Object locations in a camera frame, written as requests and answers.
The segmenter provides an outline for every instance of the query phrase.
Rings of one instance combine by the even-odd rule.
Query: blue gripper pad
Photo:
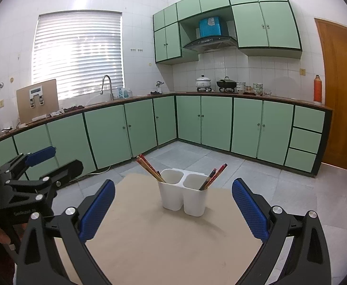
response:
[[[267,219],[238,179],[233,182],[232,194],[254,237],[261,239],[263,243],[266,242],[270,235],[267,230]]]
[[[26,165],[33,167],[46,160],[49,160],[50,158],[53,158],[55,154],[56,154],[55,147],[50,146],[50,147],[41,149],[38,152],[32,153],[27,156]]]
[[[106,180],[105,183],[106,185],[102,187],[102,190],[97,195],[96,199],[94,199],[93,203],[81,218],[80,233],[78,237],[82,243],[94,238],[98,227],[114,200],[114,182]]]

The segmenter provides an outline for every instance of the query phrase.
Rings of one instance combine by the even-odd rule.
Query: kitchen countertop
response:
[[[59,120],[62,118],[66,118],[66,117],[69,117],[72,115],[76,115],[76,114],[79,114],[82,112],[88,112],[88,111],[92,111],[92,110],[96,110],[96,109],[100,109],[100,108],[106,108],[106,107],[110,107],[110,106],[114,106],[114,105],[121,105],[121,104],[131,103],[131,102],[135,102],[135,101],[142,101],[142,100],[148,100],[148,99],[152,99],[152,98],[159,98],[159,97],[171,96],[171,95],[228,96],[228,97],[236,97],[236,98],[251,98],[254,100],[278,101],[278,102],[289,103],[289,104],[293,104],[293,105],[306,105],[309,107],[313,107],[314,109],[332,110],[332,108],[329,108],[329,107],[324,106],[322,104],[319,105],[319,104],[315,104],[313,102],[290,99],[290,98],[282,98],[282,97],[278,97],[278,96],[246,95],[246,94],[227,93],[227,92],[196,92],[196,91],[192,91],[192,92],[189,92],[189,91],[188,92],[167,92],[167,93],[163,93],[161,95],[133,96],[133,97],[126,98],[126,99],[117,99],[114,101],[98,103],[96,105],[86,106],[84,108],[69,111],[69,112],[54,116],[54,117],[48,117],[45,119],[41,119],[41,120],[38,120],[35,122],[31,122],[31,123],[27,124],[27,126],[25,126],[25,127],[16,128],[10,132],[7,132],[5,134],[1,134],[0,135],[0,141],[6,139],[8,137],[14,136],[18,133],[21,133],[23,131],[26,131],[28,129],[34,128],[36,126],[43,125],[43,124],[46,124],[48,122],[52,122],[52,121]]]

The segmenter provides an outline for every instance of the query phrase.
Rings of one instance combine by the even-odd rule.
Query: pot lid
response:
[[[201,75],[201,77],[198,77],[196,80],[205,80],[205,81],[210,81],[208,77],[205,77],[205,75]]]

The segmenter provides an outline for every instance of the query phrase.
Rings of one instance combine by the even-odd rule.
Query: stacked bowls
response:
[[[246,83],[242,81],[237,81],[237,87],[235,88],[237,93],[245,93],[246,91]]]

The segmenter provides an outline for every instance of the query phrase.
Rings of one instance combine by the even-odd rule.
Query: faucet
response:
[[[110,82],[110,101],[114,101],[113,87],[111,86],[111,79],[110,79],[110,76],[109,76],[109,75],[105,75],[105,76],[102,78],[102,87],[101,87],[101,92],[100,92],[100,94],[103,94],[103,93],[104,93],[105,77],[107,77],[107,78],[109,79],[109,82]]]

